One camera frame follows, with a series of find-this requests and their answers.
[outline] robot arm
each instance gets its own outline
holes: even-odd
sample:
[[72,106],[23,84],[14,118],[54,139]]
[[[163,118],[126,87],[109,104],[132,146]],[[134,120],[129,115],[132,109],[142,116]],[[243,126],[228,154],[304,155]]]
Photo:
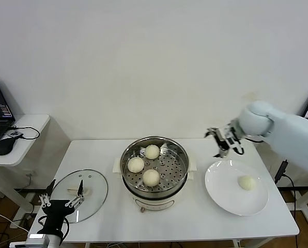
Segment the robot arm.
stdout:
[[215,157],[226,156],[230,149],[243,154],[240,140],[251,135],[308,172],[308,120],[280,112],[268,103],[249,104],[227,126],[208,129],[208,135],[213,135],[220,148]]
[[[77,196],[72,200],[53,200],[51,194],[53,191],[55,180],[46,188],[45,194],[39,196],[41,201],[41,208],[46,214],[38,219],[39,224],[43,226],[42,230],[39,230],[36,234],[30,234],[25,242],[13,242],[10,244],[10,248],[59,248],[64,238],[69,231],[69,223],[66,216],[75,212],[75,210],[84,201],[83,195],[83,181],[81,180],[80,186],[77,191]],[[66,221],[68,229],[65,235],[63,235],[61,229],[63,222]]]

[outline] steamed bun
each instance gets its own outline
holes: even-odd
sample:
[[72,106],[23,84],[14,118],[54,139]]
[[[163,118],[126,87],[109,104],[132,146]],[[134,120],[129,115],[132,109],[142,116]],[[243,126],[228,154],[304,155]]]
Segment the steamed bun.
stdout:
[[256,188],[256,180],[250,175],[239,177],[238,183],[244,190],[250,191]]
[[160,181],[160,174],[156,170],[149,169],[145,171],[143,175],[143,182],[146,186],[155,187],[156,185],[159,184],[159,181]]
[[160,148],[156,145],[149,145],[145,149],[145,157],[148,159],[156,159],[160,155]]
[[141,172],[143,170],[144,166],[145,166],[144,160],[142,160],[141,158],[138,158],[138,157],[132,158],[128,162],[128,169],[132,173]]

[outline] glass lid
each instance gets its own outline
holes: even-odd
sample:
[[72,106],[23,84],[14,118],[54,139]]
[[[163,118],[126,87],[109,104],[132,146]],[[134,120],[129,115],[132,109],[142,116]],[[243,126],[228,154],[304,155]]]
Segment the glass lid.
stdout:
[[83,221],[95,214],[107,197],[108,184],[105,177],[95,170],[84,169],[63,178],[54,187],[51,199],[74,199],[82,180],[84,201],[73,214],[66,217],[69,223]]

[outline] white table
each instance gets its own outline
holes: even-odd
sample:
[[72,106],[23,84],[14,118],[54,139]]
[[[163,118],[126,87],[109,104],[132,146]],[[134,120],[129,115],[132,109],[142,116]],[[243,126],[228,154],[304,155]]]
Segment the white table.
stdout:
[[[72,141],[55,175],[57,181],[80,169],[94,169],[108,182],[108,196],[102,208],[92,217],[70,225],[65,242],[149,242],[256,239],[249,247],[259,247],[274,237],[299,233],[291,213],[276,188],[253,144],[242,142],[245,155],[233,152],[238,159],[256,169],[269,190],[266,208],[254,216],[237,216],[220,208],[208,195],[204,176],[217,159],[218,148],[212,139],[176,139],[186,151],[192,151],[197,172],[183,188],[183,197],[171,208],[141,213],[121,179],[112,173],[114,160],[132,140]],[[41,229],[37,214],[30,233]]]
[[[46,124],[49,122],[49,115],[15,115],[15,123],[13,126],[17,127],[33,127],[39,132],[43,130]],[[35,137],[37,132],[31,129],[18,130],[24,134],[25,137]],[[19,139],[14,144],[13,150],[7,155],[0,156],[0,167],[13,167],[18,165],[24,156],[27,154],[35,139]],[[32,211],[32,205],[29,200],[34,194],[29,194],[27,198],[22,197],[17,193],[13,186],[9,183],[8,179],[0,172],[0,196],[6,195],[18,206],[20,206],[19,212],[15,215],[14,219],[21,219],[26,212]]]

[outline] computer mouse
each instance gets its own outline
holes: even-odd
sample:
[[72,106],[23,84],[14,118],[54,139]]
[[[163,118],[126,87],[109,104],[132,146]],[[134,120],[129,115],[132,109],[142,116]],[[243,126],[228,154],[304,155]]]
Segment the computer mouse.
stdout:
[[0,141],[0,156],[10,153],[14,147],[15,138],[5,138]]

